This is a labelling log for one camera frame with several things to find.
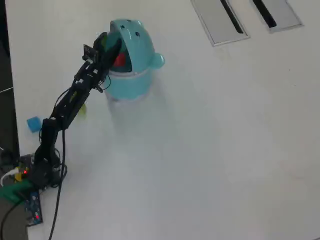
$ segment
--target dark floor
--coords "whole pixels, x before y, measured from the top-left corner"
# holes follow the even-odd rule
[[[10,59],[0,42],[0,152],[11,150],[19,155],[17,124],[15,114],[14,91]],[[0,198],[0,220],[12,204]],[[20,205],[8,217],[3,228],[4,240],[27,240],[26,217],[24,208]]]

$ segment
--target teal trash bin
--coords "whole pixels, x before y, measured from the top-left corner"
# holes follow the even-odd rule
[[[105,49],[117,39],[122,48],[104,82],[107,96],[116,101],[133,101],[144,96],[152,83],[152,71],[165,64],[165,58],[155,52],[152,40],[137,20],[117,19],[110,23]]]

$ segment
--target white desk surface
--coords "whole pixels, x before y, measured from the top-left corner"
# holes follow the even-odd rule
[[[304,27],[212,47],[189,0],[7,0],[21,154],[116,18],[139,19],[166,65],[143,101],[93,91],[66,132],[55,240],[312,240],[320,237],[320,1],[290,0]],[[57,144],[61,150],[61,139]],[[57,191],[42,195],[46,240]]]

